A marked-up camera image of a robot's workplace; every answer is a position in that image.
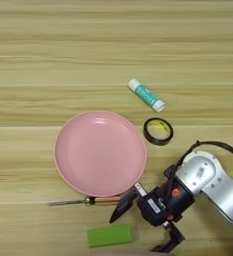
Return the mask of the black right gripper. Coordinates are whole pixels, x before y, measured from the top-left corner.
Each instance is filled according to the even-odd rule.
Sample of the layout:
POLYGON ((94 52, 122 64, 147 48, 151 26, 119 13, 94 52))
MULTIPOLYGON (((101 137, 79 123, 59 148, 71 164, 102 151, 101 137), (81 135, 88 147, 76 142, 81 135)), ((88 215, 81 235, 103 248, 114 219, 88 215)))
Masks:
MULTIPOLYGON (((174 222, 178 222, 182 218, 182 213, 195 202, 194 196, 176 177, 173 178, 173 188, 169 189, 170 175, 173 173, 173 168, 174 165, 171 165, 164 171, 167 181, 161 187, 155 187, 137 200, 141 215, 147 222, 154 227, 162 225, 169 231, 169 241, 154 247, 151 252, 170 253, 185 240, 174 222)), ((138 192, 135 189, 125 194, 112 213, 109 223, 114 223, 128 211, 137 196, 138 192)))

